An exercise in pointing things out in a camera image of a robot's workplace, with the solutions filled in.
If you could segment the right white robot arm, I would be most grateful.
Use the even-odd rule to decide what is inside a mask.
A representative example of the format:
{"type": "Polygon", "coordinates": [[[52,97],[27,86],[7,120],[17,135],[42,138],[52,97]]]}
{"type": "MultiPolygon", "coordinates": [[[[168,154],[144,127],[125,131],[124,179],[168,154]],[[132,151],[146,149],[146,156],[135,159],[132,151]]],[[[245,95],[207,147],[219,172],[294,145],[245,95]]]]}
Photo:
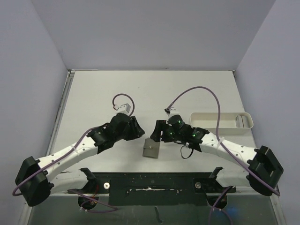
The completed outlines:
{"type": "Polygon", "coordinates": [[[266,146],[253,148],[221,139],[206,129],[185,123],[180,115],[157,120],[150,138],[158,143],[182,144],[192,151],[218,156],[244,169],[244,178],[229,172],[219,172],[211,177],[209,187],[215,192],[228,186],[246,186],[265,196],[280,195],[276,187],[284,169],[266,146]]]}

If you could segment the grey card holder wallet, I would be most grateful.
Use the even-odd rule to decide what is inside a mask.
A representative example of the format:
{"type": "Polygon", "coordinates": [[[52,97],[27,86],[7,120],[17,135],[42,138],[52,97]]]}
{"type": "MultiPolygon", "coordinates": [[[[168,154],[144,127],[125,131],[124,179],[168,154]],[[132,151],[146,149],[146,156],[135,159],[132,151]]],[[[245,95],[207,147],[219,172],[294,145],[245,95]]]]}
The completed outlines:
{"type": "Polygon", "coordinates": [[[160,142],[156,142],[151,138],[146,138],[143,146],[142,156],[145,158],[157,159],[159,155],[160,142]]]}

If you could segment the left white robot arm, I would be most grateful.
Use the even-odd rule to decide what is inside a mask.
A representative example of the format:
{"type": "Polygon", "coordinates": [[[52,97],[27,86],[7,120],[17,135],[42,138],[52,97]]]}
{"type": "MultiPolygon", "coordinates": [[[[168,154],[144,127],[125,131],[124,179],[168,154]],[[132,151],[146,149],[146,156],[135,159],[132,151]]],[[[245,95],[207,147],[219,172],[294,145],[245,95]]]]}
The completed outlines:
{"type": "Polygon", "coordinates": [[[66,172],[66,169],[112,148],[120,140],[131,141],[144,134],[135,116],[118,113],[110,122],[88,129],[77,142],[54,154],[23,160],[15,179],[13,196],[23,196],[33,207],[51,194],[68,189],[82,189],[89,193],[96,185],[93,174],[85,168],[77,172],[66,172]]]}

